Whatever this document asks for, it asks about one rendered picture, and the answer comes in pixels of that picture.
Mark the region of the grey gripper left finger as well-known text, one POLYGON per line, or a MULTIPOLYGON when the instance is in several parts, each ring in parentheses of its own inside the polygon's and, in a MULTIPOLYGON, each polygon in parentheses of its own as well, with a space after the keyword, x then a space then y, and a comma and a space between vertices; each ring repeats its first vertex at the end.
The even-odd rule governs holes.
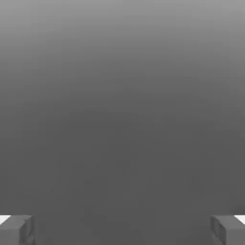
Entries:
POLYGON ((35 216, 0 214, 0 245, 35 245, 35 216))

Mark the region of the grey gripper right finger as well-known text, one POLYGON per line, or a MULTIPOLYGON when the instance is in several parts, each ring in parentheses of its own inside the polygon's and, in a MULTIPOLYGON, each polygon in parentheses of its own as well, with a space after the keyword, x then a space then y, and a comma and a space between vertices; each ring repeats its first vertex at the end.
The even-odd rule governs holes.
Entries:
POLYGON ((213 245, 245 245, 245 215, 212 215, 213 245))

